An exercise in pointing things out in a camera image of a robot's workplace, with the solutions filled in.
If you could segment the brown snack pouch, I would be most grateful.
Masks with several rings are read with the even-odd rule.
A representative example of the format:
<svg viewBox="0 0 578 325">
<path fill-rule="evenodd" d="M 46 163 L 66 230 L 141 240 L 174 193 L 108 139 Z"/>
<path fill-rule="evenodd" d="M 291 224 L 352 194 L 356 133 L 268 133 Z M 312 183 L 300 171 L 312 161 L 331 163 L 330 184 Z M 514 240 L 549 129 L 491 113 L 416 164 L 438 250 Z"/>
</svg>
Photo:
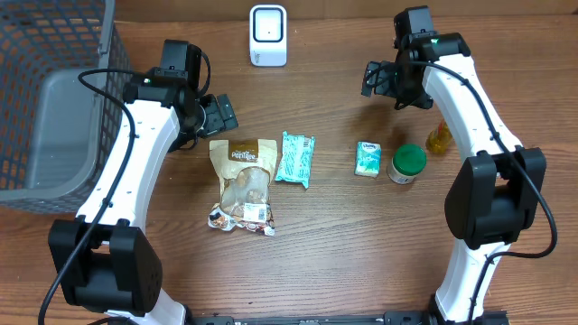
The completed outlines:
<svg viewBox="0 0 578 325">
<path fill-rule="evenodd" d="M 214 140 L 210 142 L 210 160 L 219 178 L 219 201 L 208 216 L 208 225 L 272 237 L 275 224 L 269 188 L 275 176 L 277 142 Z"/>
</svg>

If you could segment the grey plastic mesh basket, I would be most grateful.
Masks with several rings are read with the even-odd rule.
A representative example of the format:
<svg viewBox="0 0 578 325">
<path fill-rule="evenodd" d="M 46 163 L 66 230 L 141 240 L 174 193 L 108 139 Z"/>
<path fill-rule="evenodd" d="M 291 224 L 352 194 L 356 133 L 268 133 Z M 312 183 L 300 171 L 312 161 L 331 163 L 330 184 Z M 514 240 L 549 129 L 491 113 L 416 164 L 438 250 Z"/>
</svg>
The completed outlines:
<svg viewBox="0 0 578 325">
<path fill-rule="evenodd" d="M 104 169 L 131 67 L 114 0 L 1 3 L 1 203 L 75 212 Z"/>
</svg>

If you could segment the teal tissue pack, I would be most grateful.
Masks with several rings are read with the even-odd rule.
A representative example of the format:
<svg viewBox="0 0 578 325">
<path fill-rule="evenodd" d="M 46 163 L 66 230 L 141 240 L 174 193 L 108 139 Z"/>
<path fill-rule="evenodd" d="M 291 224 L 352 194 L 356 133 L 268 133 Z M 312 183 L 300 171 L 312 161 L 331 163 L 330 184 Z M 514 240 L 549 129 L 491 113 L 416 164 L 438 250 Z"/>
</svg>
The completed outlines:
<svg viewBox="0 0 578 325">
<path fill-rule="evenodd" d="M 358 176 L 377 178 L 381 163 L 381 146 L 358 142 L 354 173 Z"/>
</svg>

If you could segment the yellow liquid bottle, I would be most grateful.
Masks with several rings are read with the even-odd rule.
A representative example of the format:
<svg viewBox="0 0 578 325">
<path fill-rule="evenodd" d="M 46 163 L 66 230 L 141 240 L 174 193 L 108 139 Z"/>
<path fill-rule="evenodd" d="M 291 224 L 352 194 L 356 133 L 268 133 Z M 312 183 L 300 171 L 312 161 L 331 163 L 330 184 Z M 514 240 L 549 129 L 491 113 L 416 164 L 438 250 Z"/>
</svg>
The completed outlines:
<svg viewBox="0 0 578 325">
<path fill-rule="evenodd" d="M 445 120 L 442 120 L 439 125 L 428 135 L 425 146 L 435 154 L 444 154 L 452 144 L 453 138 L 449 126 Z"/>
</svg>

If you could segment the white barcode scanner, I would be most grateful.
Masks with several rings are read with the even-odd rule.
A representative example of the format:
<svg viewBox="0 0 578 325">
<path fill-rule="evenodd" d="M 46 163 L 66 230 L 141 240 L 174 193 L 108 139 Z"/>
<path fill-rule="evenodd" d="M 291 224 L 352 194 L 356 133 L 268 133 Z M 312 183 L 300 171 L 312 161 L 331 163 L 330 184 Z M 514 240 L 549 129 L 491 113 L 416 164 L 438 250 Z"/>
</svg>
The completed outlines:
<svg viewBox="0 0 578 325">
<path fill-rule="evenodd" d="M 256 67 L 287 63 L 287 12 L 281 5 L 254 5 L 249 13 L 249 55 Z"/>
</svg>

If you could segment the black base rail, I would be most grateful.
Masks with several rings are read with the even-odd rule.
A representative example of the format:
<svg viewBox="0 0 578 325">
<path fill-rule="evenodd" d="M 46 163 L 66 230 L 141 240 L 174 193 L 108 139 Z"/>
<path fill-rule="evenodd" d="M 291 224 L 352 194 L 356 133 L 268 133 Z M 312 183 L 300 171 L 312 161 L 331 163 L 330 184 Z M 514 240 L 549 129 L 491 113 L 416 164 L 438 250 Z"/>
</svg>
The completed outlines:
<svg viewBox="0 0 578 325">
<path fill-rule="evenodd" d="M 235 319 L 231 316 L 194 317 L 187 313 L 186 324 L 191 325 L 440 325 L 450 321 L 438 320 L 426 311 L 387 311 L 383 315 L 305 316 Z"/>
</svg>

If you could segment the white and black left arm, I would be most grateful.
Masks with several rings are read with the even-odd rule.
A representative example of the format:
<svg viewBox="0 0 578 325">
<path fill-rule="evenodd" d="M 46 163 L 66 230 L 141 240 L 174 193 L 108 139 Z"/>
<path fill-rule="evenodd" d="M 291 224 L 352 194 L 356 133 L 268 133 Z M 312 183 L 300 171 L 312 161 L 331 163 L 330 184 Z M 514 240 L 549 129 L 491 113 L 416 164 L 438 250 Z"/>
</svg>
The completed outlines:
<svg viewBox="0 0 578 325">
<path fill-rule="evenodd" d="M 103 314 L 103 324 L 191 324 L 188 306 L 162 288 L 162 262 L 145 235 L 147 210 L 168 153 L 238 127 L 227 96 L 200 84 L 208 55 L 186 41 L 167 40 L 161 63 L 128 71 L 122 97 L 85 81 L 122 111 L 105 167 L 73 220 L 53 222 L 48 245 L 57 275 L 37 321 L 45 322 L 56 291 L 69 305 Z"/>
</svg>

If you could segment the green lid jar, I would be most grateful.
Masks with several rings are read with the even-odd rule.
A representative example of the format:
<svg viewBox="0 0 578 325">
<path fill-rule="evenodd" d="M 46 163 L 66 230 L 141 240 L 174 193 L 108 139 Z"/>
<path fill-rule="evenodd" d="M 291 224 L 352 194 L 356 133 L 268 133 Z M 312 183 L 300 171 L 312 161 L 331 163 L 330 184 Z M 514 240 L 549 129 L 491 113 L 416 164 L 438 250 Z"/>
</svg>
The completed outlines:
<svg viewBox="0 0 578 325">
<path fill-rule="evenodd" d="M 387 175 L 397 184 L 409 184 L 427 164 L 425 151 L 416 144 L 400 146 L 387 166 Z"/>
</svg>

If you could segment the teal snack bar wrapper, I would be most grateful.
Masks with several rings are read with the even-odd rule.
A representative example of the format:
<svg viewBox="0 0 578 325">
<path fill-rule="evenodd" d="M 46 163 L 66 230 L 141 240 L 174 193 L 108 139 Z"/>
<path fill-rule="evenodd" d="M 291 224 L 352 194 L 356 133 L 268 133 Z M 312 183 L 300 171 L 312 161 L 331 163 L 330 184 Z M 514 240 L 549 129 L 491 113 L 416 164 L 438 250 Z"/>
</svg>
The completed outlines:
<svg viewBox="0 0 578 325">
<path fill-rule="evenodd" d="M 301 183 L 308 189 L 315 142 L 314 136 L 290 135 L 283 131 L 282 157 L 275 180 Z"/>
</svg>

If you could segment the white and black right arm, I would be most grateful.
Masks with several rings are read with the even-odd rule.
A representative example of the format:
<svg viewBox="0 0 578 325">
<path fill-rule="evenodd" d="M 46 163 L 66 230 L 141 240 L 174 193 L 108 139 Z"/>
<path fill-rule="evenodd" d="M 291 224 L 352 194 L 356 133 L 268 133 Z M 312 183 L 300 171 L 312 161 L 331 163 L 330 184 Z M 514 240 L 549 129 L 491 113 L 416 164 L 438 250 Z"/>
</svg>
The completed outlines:
<svg viewBox="0 0 578 325">
<path fill-rule="evenodd" d="M 386 324 L 507 324 L 504 311 L 485 311 L 483 300 L 499 261 L 543 209 L 549 246 L 527 259 L 549 255 L 557 242 L 551 209 L 541 194 L 546 159 L 508 130 L 484 92 L 471 50 L 457 33 L 434 29 L 428 6 L 406 8 L 394 18 L 394 61 L 368 63 L 362 95 L 393 98 L 397 110 L 438 107 L 462 166 L 444 202 L 455 238 L 441 286 L 426 311 L 388 311 Z"/>
</svg>

